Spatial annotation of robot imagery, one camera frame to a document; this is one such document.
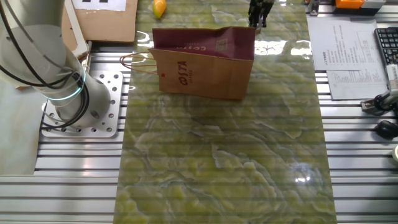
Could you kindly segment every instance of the black cable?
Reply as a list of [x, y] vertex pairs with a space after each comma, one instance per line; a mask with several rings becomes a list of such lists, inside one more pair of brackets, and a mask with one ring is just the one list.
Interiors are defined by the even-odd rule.
[[[28, 82], [28, 81], [25, 81], [25, 80], [23, 80], [23, 79], [21, 79], [21, 78], [16, 77], [15, 75], [13, 75], [11, 72], [9, 72], [8, 70], [6, 70], [6, 69], [5, 69], [3, 66], [1, 66], [1, 65], [0, 65], [0, 70], [1, 70], [2, 72], [4, 72], [7, 76], [9, 76], [9, 77], [11, 77], [11, 78], [13, 78], [13, 79], [15, 79], [15, 80], [17, 80], [17, 81], [19, 81], [19, 82], [25, 84], [25, 85], [30, 85], [30, 86], [34, 86], [34, 87], [44, 87], [43, 84], [31, 83], [31, 82]], [[67, 84], [69, 78], [70, 78], [72, 75], [73, 75], [73, 73], [71, 73], [71, 74], [69, 74], [69, 75], [67, 75], [67, 76], [65, 76], [65, 77], [63, 77], [63, 78], [61, 78], [61, 79], [59, 79], [59, 80], [57, 80], [57, 81], [55, 81], [55, 82], [50, 83], [50, 85], [56, 85], [56, 84], [59, 84], [59, 83], [61, 83], [62, 81], [64, 81], [64, 83], [62, 83], [61, 86], [62, 86], [62, 87], [65, 87], [65, 85]]]
[[[6, 3], [6, 7], [8, 8], [8, 11], [11, 13], [11, 16], [14, 18], [14, 21], [18, 24], [19, 28], [21, 28], [21, 30], [25, 34], [26, 38], [32, 43], [32, 45], [34, 45], [33, 38], [26, 31], [25, 27], [22, 25], [22, 23], [18, 19], [17, 15], [15, 14], [14, 10], [12, 10], [12, 7], [11, 7], [10, 3], [8, 2], [8, 0], [4, 0], [4, 2]], [[54, 66], [61, 68], [61, 69], [63, 68], [62, 66], [60, 66], [59, 64], [57, 64], [53, 60], [51, 60], [49, 57], [47, 57], [47, 55], [43, 54], [42, 52], [40, 52], [40, 53], [42, 54], [44, 59], [46, 59], [48, 62], [50, 62]]]
[[382, 95], [377, 95], [377, 96], [374, 98], [374, 100], [373, 100], [374, 107], [375, 107], [376, 109], [378, 109], [379, 111], [390, 111], [390, 110], [393, 110], [393, 109], [396, 107], [396, 103], [393, 103], [393, 104], [391, 104], [391, 105], [388, 105], [387, 108], [381, 106], [382, 103], [383, 103], [383, 101], [384, 101], [385, 99], [387, 99], [389, 96], [390, 96], [389, 93], [386, 94], [386, 95], [384, 95], [384, 96], [382, 96]]
[[2, 2], [0, 1], [0, 16], [2, 18], [3, 24], [7, 30], [7, 33], [9, 35], [10, 40], [12, 41], [12, 43], [14, 44], [14, 47], [17, 49], [19, 55], [21, 56], [22, 60], [24, 61], [24, 63], [26, 64], [27, 68], [30, 70], [30, 72], [32, 72], [33, 76], [36, 77], [36, 79], [38, 79], [39, 82], [41, 82], [42, 84], [36, 84], [36, 83], [31, 83], [28, 81], [25, 81], [21, 78], [18, 78], [17, 76], [13, 75], [11, 72], [9, 72], [8, 70], [6, 70], [3, 66], [0, 65], [0, 70], [2, 72], [4, 72], [7, 76], [25, 84], [25, 85], [30, 85], [30, 86], [36, 86], [36, 87], [47, 87], [47, 88], [51, 88], [53, 90], [59, 90], [63, 87], [65, 87], [65, 85], [67, 84], [67, 82], [69, 81], [70, 77], [73, 77], [77, 82], [77, 85], [82, 88], [80, 93], [81, 95], [81, 105], [78, 109], [78, 111], [76, 112], [76, 114], [73, 116], [72, 119], [70, 119], [69, 121], [65, 122], [64, 124], [60, 125], [60, 126], [52, 126], [49, 125], [45, 122], [43, 122], [43, 125], [47, 126], [43, 129], [55, 129], [55, 128], [65, 128], [68, 126], [71, 126], [73, 124], [75, 124], [81, 117], [83, 117], [83, 115], [87, 112], [88, 106], [90, 104], [90, 94], [88, 92], [87, 86], [85, 85], [85, 81], [83, 79], [83, 77], [81, 77], [77, 72], [71, 72], [70, 74], [68, 74], [67, 76], [53, 82], [53, 83], [46, 83], [40, 76], [39, 74], [37, 74], [37, 72], [34, 70], [34, 68], [32, 67], [32, 65], [29, 63], [28, 59], [26, 58], [25, 54], [23, 53], [22, 49], [19, 47], [19, 44], [14, 36], [14, 34], [12, 33], [12, 30], [9, 26], [6, 14], [4, 12], [4, 8], [2, 6]]
[[4, 12], [4, 8], [3, 8], [3, 6], [2, 6], [2, 2], [1, 2], [1, 1], [0, 1], [0, 16], [1, 16], [1, 19], [2, 19], [2, 21], [3, 21], [3, 24], [4, 24], [5, 28], [6, 28], [6, 30], [7, 30], [8, 35], [9, 35], [9, 37], [10, 37], [12, 43], [14, 44], [14, 47], [17, 49], [19, 55], [21, 56], [22, 60], [25, 62], [26, 66], [27, 66], [27, 68], [30, 70], [30, 72], [32, 72], [33, 76], [36, 77], [36, 79], [38, 79], [38, 81], [40, 81], [40, 82], [43, 84], [43, 87], [51, 88], [51, 89], [53, 89], [53, 90], [59, 90], [59, 89], [63, 88], [63, 87], [67, 84], [68, 78], [70, 78], [70, 76], [72, 75], [72, 73], [71, 73], [70, 76], [66, 77], [67, 79], [65, 79], [65, 82], [64, 82], [63, 85], [61, 85], [61, 86], [53, 86], [53, 85], [51, 85], [51, 83], [50, 83], [50, 84], [46, 83], [46, 82], [39, 76], [39, 74], [37, 74], [37, 72], [34, 70], [34, 68], [32, 67], [32, 65], [29, 63], [29, 61], [28, 61], [28, 59], [26, 58], [25, 54], [23, 53], [22, 49], [19, 47], [19, 44], [18, 44], [18, 42], [17, 42], [17, 40], [16, 40], [14, 34], [12, 33], [12, 30], [11, 30], [10, 25], [9, 25], [9, 23], [8, 23], [8, 20], [7, 20], [7, 17], [6, 17], [6, 13]]
[[49, 125], [49, 124], [43, 122], [43, 125], [47, 126], [47, 127], [43, 128], [44, 130], [56, 129], [56, 128], [66, 128], [68, 126], [71, 126], [71, 125], [75, 124], [87, 112], [88, 106], [90, 104], [90, 94], [88, 92], [87, 86], [84, 85], [83, 77], [80, 77], [78, 85], [79, 85], [79, 87], [82, 88], [81, 93], [80, 93], [81, 105], [80, 105], [78, 111], [76, 112], [76, 114], [73, 116], [73, 118], [64, 124], [61, 124], [60, 126], [52, 126], [52, 125]]

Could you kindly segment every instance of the brown paper bag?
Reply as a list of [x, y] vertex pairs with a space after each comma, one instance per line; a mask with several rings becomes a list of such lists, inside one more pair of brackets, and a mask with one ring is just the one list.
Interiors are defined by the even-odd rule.
[[254, 60], [255, 29], [154, 29], [160, 90], [244, 99]]

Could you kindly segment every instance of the green marble board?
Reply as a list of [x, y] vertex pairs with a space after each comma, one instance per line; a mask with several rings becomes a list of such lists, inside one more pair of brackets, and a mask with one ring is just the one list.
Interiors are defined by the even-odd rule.
[[[151, 9], [139, 1], [136, 52], [156, 27], [247, 26], [249, 0], [167, 0], [160, 21]], [[267, 24], [243, 101], [162, 93], [132, 72], [114, 223], [336, 223], [302, 0], [276, 1]]]

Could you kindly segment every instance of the paper document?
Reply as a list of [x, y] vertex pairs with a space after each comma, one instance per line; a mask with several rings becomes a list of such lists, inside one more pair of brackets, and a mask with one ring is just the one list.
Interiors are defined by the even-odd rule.
[[334, 100], [374, 98], [387, 91], [384, 74], [377, 70], [327, 71], [331, 97]]
[[75, 9], [125, 11], [127, 0], [73, 0]]
[[308, 17], [316, 70], [359, 70], [360, 57], [349, 17]]
[[[326, 70], [334, 100], [374, 98], [387, 91], [387, 76], [373, 34], [377, 27], [374, 19], [352, 21], [348, 17], [313, 17], [308, 18], [308, 24], [312, 24], [310, 35], [315, 69]], [[347, 50], [347, 56], [353, 58], [351, 62], [333, 63], [340, 61], [341, 52], [345, 56]]]

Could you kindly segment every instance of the orange object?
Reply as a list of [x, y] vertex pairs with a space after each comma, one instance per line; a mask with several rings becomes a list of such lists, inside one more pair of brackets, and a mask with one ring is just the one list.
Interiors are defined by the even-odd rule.
[[154, 15], [160, 19], [166, 10], [166, 0], [154, 0]]
[[364, 0], [336, 0], [336, 7], [340, 9], [359, 9]]

